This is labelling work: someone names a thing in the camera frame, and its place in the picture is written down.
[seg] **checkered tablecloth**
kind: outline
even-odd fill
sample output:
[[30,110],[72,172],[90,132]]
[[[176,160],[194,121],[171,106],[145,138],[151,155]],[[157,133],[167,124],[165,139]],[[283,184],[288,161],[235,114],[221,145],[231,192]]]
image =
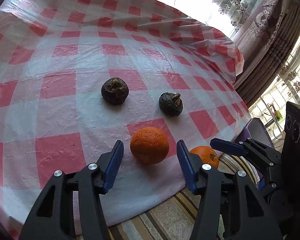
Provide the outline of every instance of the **checkered tablecloth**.
[[[243,57],[220,31],[155,0],[5,0],[0,7],[0,221],[20,231],[55,170],[79,171],[111,150],[125,152],[114,188],[102,197],[108,225],[184,187],[176,142],[189,148],[232,140],[250,119],[234,91]],[[102,84],[120,77],[130,93],[111,106]],[[163,92],[184,109],[167,117]],[[130,152],[138,129],[169,138],[160,164]],[[74,215],[80,233],[77,196]]]

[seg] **silver bolt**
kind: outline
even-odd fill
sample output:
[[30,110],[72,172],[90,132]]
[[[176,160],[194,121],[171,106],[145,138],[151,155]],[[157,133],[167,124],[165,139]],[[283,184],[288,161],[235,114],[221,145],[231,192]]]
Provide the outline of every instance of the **silver bolt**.
[[61,170],[57,170],[57,171],[55,171],[55,172],[53,173],[53,175],[54,175],[55,177],[60,177],[60,176],[62,175],[62,171],[61,171]]
[[98,168],[98,165],[96,165],[95,163],[91,163],[88,166],[89,170],[95,170],[96,168]]
[[211,165],[210,164],[204,164],[202,165],[202,168],[206,171],[211,170]]
[[245,177],[247,175],[247,173],[245,171],[238,171],[238,175],[240,177]]

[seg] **blue rubber fingertip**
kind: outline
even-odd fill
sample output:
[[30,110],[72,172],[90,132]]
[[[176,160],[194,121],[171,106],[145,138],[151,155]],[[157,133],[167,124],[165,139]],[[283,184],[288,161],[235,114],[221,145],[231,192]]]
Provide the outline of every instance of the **blue rubber fingertip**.
[[105,170],[104,182],[102,187],[106,193],[108,193],[108,191],[113,187],[115,178],[117,177],[118,170],[120,168],[120,164],[123,158],[123,152],[124,152],[123,143],[122,141],[120,141]]
[[177,142],[177,157],[183,172],[183,176],[185,177],[186,187],[192,192],[192,194],[196,194],[198,188],[195,184],[195,173],[181,141]]

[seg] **orange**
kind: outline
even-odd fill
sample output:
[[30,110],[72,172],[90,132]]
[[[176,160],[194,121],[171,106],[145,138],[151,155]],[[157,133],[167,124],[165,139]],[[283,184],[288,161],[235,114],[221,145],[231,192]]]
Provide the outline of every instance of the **orange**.
[[210,164],[212,167],[215,167],[216,169],[218,168],[219,159],[216,152],[212,148],[208,146],[198,146],[196,148],[193,148],[189,152],[199,155],[203,164],[207,163]]
[[132,136],[130,150],[139,162],[156,164],[162,162],[168,155],[168,138],[158,128],[142,128]]

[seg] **red and white tablecloth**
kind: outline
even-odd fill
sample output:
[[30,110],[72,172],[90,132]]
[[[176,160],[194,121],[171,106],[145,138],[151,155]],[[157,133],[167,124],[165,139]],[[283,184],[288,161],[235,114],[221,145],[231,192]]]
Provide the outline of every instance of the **red and white tablecloth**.
[[[114,188],[101,201],[108,225],[164,201],[185,185],[176,142],[188,148],[234,139],[250,119],[234,91],[243,57],[220,31],[155,0],[5,0],[0,7],[0,221],[20,231],[55,170],[79,171],[124,142]],[[130,93],[111,106],[102,84],[120,77]],[[167,117],[163,92],[184,109]],[[141,166],[132,134],[169,138],[167,158]],[[77,196],[74,215],[80,233]]]

